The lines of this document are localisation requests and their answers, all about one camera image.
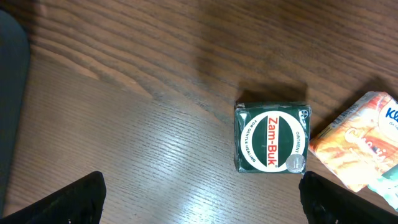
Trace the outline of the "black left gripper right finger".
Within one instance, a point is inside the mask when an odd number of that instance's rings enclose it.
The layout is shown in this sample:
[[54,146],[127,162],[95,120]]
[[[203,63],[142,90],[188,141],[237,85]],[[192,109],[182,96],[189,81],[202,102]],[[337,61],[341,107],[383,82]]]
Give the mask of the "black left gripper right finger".
[[397,215],[312,171],[304,174],[299,190],[309,224],[397,224]]

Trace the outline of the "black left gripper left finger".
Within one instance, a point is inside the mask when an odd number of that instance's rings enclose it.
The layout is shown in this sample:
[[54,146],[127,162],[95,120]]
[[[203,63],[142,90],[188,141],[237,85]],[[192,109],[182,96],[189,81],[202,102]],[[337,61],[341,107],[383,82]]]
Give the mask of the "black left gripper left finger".
[[1,219],[1,224],[98,224],[106,198],[103,174],[94,171]]

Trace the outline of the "teal white packet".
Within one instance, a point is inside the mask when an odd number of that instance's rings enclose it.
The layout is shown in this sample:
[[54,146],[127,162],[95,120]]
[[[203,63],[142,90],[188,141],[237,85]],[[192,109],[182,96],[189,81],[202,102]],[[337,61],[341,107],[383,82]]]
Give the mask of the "teal white packet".
[[378,179],[371,182],[368,188],[373,192],[379,194],[384,200],[397,211],[397,165],[383,173]]

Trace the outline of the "orange snack packet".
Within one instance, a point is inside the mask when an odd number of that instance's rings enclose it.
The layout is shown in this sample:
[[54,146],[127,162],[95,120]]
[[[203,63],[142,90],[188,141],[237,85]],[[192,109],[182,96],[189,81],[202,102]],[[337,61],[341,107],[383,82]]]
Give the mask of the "orange snack packet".
[[342,183],[358,192],[397,165],[397,102],[369,91],[309,144]]

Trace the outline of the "black round-logo packet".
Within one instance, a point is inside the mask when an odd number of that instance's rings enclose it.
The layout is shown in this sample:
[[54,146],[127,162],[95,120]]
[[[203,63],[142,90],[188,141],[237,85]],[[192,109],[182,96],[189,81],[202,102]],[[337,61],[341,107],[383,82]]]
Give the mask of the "black round-logo packet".
[[312,109],[302,102],[237,103],[234,163],[239,173],[303,174]]

